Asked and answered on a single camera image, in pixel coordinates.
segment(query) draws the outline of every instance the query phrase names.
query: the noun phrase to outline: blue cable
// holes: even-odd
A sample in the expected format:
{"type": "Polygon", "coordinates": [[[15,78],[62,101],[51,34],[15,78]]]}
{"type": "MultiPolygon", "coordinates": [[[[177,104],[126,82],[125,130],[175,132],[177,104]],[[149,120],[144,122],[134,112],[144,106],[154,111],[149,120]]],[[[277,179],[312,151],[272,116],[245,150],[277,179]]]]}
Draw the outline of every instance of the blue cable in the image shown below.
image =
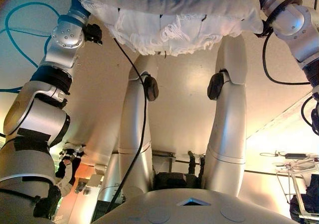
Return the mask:
{"type": "Polygon", "coordinates": [[[52,7],[50,6],[49,4],[46,4],[46,3],[43,3],[43,2],[27,2],[27,3],[24,3],[24,4],[21,4],[17,7],[15,7],[14,9],[12,9],[8,14],[7,16],[5,17],[5,29],[6,29],[6,32],[8,34],[8,37],[10,39],[10,41],[12,42],[12,44],[15,46],[15,48],[18,50],[18,52],[25,57],[25,59],[27,59],[34,67],[38,67],[38,65],[31,60],[31,58],[29,58],[21,49],[20,47],[17,45],[17,43],[15,42],[15,40],[13,39],[12,35],[11,35],[11,32],[10,32],[10,28],[9,28],[9,19],[10,17],[12,16],[13,13],[15,13],[17,10],[25,7],[25,6],[30,6],[30,5],[42,5],[42,6],[46,6],[48,8],[50,8],[58,17],[60,16],[60,14],[52,7]]]}
{"type": "Polygon", "coordinates": [[[16,94],[18,94],[21,89],[22,89],[22,86],[21,87],[12,88],[12,89],[0,89],[0,92],[8,92],[8,93],[16,93],[16,94]]]}
{"type": "Polygon", "coordinates": [[[50,40],[51,40],[51,36],[49,36],[48,39],[45,41],[45,44],[44,44],[44,55],[46,55],[46,52],[47,52],[47,49],[48,49],[48,44],[49,44],[50,40]]]}
{"type": "MultiPolygon", "coordinates": [[[[46,36],[46,35],[40,35],[40,34],[27,32],[27,31],[21,31],[21,30],[18,30],[18,29],[13,29],[13,28],[9,28],[9,29],[10,29],[10,31],[16,31],[16,32],[20,32],[20,33],[24,33],[24,34],[28,34],[28,35],[32,35],[32,36],[49,37],[49,36],[46,36]]],[[[4,31],[6,31],[6,29],[1,29],[0,30],[0,34],[3,33],[4,31]]]]}
{"type": "MultiPolygon", "coordinates": [[[[15,40],[13,39],[10,31],[16,31],[16,32],[21,32],[21,33],[24,33],[24,34],[29,34],[29,35],[34,35],[34,36],[39,36],[39,37],[48,37],[47,40],[45,41],[45,45],[44,45],[44,54],[46,54],[47,52],[47,46],[49,44],[49,41],[51,39],[51,36],[45,36],[45,35],[40,35],[40,34],[36,34],[36,33],[32,33],[32,32],[26,32],[26,31],[21,31],[21,30],[18,30],[18,29],[12,29],[12,28],[9,28],[9,19],[10,17],[12,16],[12,14],[14,12],[16,12],[17,10],[25,7],[25,6],[29,6],[29,5],[43,5],[43,6],[46,6],[48,8],[50,8],[58,17],[60,16],[60,14],[50,5],[46,4],[46,3],[43,3],[43,2],[28,2],[28,3],[24,3],[22,5],[19,5],[17,7],[15,7],[14,9],[12,9],[8,14],[7,16],[5,17],[5,29],[2,29],[0,30],[0,34],[3,33],[4,31],[7,32],[8,34],[8,37],[10,39],[10,41],[12,42],[12,44],[15,46],[15,48],[18,50],[18,52],[24,56],[29,62],[31,62],[31,64],[33,66],[35,66],[36,68],[38,67],[38,65],[32,61],[21,49],[20,47],[17,45],[17,43],[15,42],[15,40]]],[[[22,89],[22,87],[16,87],[16,88],[12,88],[12,89],[0,89],[0,92],[7,92],[7,93],[15,93],[15,94],[18,94],[20,92],[20,90],[22,89]]]]}

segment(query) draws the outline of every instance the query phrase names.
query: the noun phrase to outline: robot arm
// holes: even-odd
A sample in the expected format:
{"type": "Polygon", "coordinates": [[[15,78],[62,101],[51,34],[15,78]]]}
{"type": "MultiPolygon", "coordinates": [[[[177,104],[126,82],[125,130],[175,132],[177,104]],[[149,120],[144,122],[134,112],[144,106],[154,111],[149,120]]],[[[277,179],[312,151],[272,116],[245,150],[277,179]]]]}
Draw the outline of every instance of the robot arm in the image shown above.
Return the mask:
{"type": "MultiPolygon", "coordinates": [[[[148,102],[154,101],[159,93],[155,80],[158,71],[156,58],[140,55],[135,66],[144,80],[144,86],[132,68],[123,104],[118,148],[121,179],[125,176],[140,146],[144,118],[144,91],[146,91],[148,102]]],[[[146,114],[143,147],[123,187],[126,199],[152,190],[153,164],[148,106],[146,114]]]]}
{"type": "Polygon", "coordinates": [[[224,37],[217,54],[216,74],[207,89],[208,97],[217,104],[201,186],[235,197],[245,169],[246,73],[243,37],[224,37]]]}
{"type": "Polygon", "coordinates": [[[70,117],[63,111],[75,73],[77,50],[84,41],[101,42],[101,30],[88,25],[90,13],[72,0],[59,17],[52,45],[20,93],[5,120],[5,145],[0,150],[0,223],[48,223],[35,218],[39,198],[55,184],[49,148],[66,133],[70,117]]]}
{"type": "MultiPolygon", "coordinates": [[[[319,14],[302,6],[301,0],[260,0],[268,17],[262,35],[273,27],[275,35],[285,41],[313,87],[313,98],[319,102],[319,14]]],[[[312,113],[313,130],[319,131],[318,105],[312,113]]]]}

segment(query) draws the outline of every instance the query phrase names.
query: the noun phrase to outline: white cloth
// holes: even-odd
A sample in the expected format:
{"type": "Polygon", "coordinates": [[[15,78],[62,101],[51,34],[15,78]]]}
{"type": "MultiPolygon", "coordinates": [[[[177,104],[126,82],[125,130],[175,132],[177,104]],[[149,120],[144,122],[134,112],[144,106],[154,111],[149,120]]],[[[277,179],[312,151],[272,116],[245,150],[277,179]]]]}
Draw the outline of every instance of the white cloth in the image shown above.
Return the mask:
{"type": "Polygon", "coordinates": [[[223,36],[263,29],[259,0],[80,1],[120,43],[142,55],[193,53],[223,36]]]}
{"type": "Polygon", "coordinates": [[[69,184],[72,178],[72,163],[65,165],[65,174],[63,178],[55,178],[55,185],[61,191],[61,197],[65,197],[71,192],[72,185],[69,184]]]}

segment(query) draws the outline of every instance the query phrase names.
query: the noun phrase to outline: black joint ring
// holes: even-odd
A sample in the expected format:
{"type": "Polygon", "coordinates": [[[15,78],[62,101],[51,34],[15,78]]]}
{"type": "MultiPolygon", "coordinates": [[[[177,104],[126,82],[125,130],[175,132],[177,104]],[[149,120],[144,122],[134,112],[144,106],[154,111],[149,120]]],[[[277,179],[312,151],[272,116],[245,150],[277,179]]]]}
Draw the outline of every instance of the black joint ring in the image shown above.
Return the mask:
{"type": "Polygon", "coordinates": [[[276,7],[272,13],[268,16],[266,22],[264,22],[264,31],[261,34],[257,34],[258,37],[265,37],[268,35],[271,24],[276,20],[276,17],[287,7],[289,4],[301,5],[302,0],[284,0],[281,4],[276,7]]]}

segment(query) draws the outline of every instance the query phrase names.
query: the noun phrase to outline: ceiling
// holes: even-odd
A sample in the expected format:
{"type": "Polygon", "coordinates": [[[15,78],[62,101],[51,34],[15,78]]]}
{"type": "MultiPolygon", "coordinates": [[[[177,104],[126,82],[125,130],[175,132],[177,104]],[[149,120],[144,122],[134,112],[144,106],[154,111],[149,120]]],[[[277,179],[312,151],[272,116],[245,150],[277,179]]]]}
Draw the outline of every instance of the ceiling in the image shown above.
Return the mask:
{"type": "MultiPolygon", "coordinates": [[[[3,28],[6,14],[15,6],[42,1],[55,7],[61,14],[67,12],[70,0],[7,0],[0,11],[3,28]]],[[[312,6],[314,0],[304,0],[312,6]]],[[[103,46],[87,43],[80,51],[80,66],[71,86],[65,111],[71,116],[71,125],[64,141],[85,142],[83,160],[87,164],[107,164],[118,142],[122,105],[130,64],[109,36],[102,23],[90,18],[103,30],[103,46]]],[[[54,13],[45,7],[32,6],[17,11],[10,26],[50,32],[56,25],[54,13]]],[[[10,43],[5,34],[0,42],[0,88],[22,86],[35,71],[10,43]]],[[[310,92],[310,86],[282,86],[270,82],[262,67],[264,39],[243,33],[248,61],[247,74],[247,136],[251,136],[278,117],[291,105],[310,92]]],[[[14,33],[22,50],[35,62],[43,57],[45,39],[14,33]]],[[[212,50],[197,51],[178,57],[157,56],[159,97],[151,102],[150,127],[154,150],[176,153],[186,158],[187,151],[204,153],[210,136],[216,103],[208,99],[206,89],[214,74],[219,44],[212,50]]],[[[138,54],[124,47],[134,61],[138,54]]],[[[277,80],[306,81],[285,43],[272,37],[267,49],[269,72],[277,80]]],[[[15,94],[0,93],[0,131],[15,94]]],[[[53,157],[63,143],[54,147],[53,157]]]]}

